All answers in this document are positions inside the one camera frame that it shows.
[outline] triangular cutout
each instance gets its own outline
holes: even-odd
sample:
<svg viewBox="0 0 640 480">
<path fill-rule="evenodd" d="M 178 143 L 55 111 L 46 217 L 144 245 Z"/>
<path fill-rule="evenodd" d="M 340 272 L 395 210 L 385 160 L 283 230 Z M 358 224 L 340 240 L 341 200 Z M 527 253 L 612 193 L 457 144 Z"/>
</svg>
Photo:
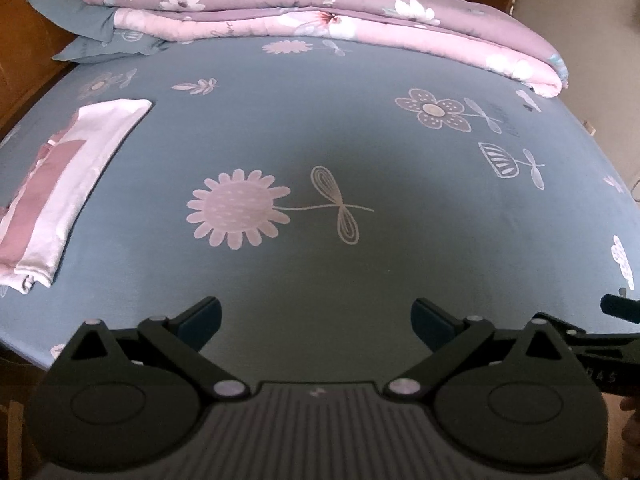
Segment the triangular cutout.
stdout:
<svg viewBox="0 0 640 480">
<path fill-rule="evenodd" d="M 78 349 L 71 356 L 73 360 L 95 359 L 106 357 L 107 349 L 102 344 L 102 340 L 97 332 L 89 332 L 78 345 Z"/>
<path fill-rule="evenodd" d="M 558 349 L 544 332 L 536 332 L 536 335 L 533 336 L 529 349 L 527 349 L 527 356 L 553 361 L 559 361 L 562 358 Z"/>
</svg>

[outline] pink and white towel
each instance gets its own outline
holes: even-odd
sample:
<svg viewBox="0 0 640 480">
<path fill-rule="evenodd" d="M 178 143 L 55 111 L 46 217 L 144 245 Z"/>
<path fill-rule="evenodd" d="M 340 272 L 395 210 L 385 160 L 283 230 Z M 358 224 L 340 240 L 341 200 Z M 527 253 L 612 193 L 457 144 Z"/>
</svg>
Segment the pink and white towel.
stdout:
<svg viewBox="0 0 640 480">
<path fill-rule="evenodd" d="M 0 210 L 0 285 L 23 294 L 34 282 L 51 286 L 84 202 L 151 106 L 146 99 L 83 106 L 41 147 L 9 207 Z"/>
</svg>

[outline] beige wall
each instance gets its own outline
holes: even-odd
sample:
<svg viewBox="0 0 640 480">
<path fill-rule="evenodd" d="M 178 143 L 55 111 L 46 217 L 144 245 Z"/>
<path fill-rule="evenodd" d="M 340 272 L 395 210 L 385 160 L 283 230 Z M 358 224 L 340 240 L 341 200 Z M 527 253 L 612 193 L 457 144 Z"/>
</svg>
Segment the beige wall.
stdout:
<svg viewBox="0 0 640 480">
<path fill-rule="evenodd" d="M 640 178 L 640 0 L 517 0 L 514 17 L 569 67 L 561 98 L 627 183 Z"/>
</svg>

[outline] flower with dotted petals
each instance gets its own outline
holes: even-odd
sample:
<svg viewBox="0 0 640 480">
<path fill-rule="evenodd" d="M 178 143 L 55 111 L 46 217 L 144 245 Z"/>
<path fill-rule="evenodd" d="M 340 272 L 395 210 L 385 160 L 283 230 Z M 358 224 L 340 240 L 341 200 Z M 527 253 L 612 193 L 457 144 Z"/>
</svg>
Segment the flower with dotted petals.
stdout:
<svg viewBox="0 0 640 480">
<path fill-rule="evenodd" d="M 254 170 L 244 179 L 243 170 L 235 170 L 232 176 L 220 173 L 218 181 L 208 178 L 204 181 L 209 190 L 197 189 L 193 192 L 196 200 L 187 202 L 195 213 L 187 216 L 187 222 L 200 224 L 194 236 L 204 238 L 209 235 L 212 247 L 218 247 L 226 237 L 226 243 L 233 250 L 242 246 L 243 236 L 252 246 L 262 243 L 260 233 L 275 238 L 278 229 L 273 224 L 288 224 L 289 217 L 273 208 L 273 201 L 287 196 L 288 187 L 270 187 L 275 181 L 271 175 L 262 176 Z"/>
<path fill-rule="evenodd" d="M 426 90 L 412 88 L 409 98 L 399 97 L 396 104 L 403 110 L 416 112 L 418 120 L 427 128 L 441 129 L 443 124 L 459 132 L 470 132 L 471 124 L 460 114 L 465 111 L 462 103 L 454 99 L 440 99 Z"/>
</svg>

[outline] floral comforter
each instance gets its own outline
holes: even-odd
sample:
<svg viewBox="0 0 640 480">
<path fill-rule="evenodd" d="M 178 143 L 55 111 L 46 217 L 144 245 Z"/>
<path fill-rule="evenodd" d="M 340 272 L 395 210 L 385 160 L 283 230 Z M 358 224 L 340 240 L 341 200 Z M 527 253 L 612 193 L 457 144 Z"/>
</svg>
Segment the floral comforter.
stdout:
<svg viewBox="0 0 640 480">
<path fill-rule="evenodd" d="M 407 48 L 519 80 L 544 97 L 567 86 L 551 44 L 511 16 L 463 0 L 84 0 L 119 7 L 114 26 L 169 41 L 311 36 Z"/>
</svg>

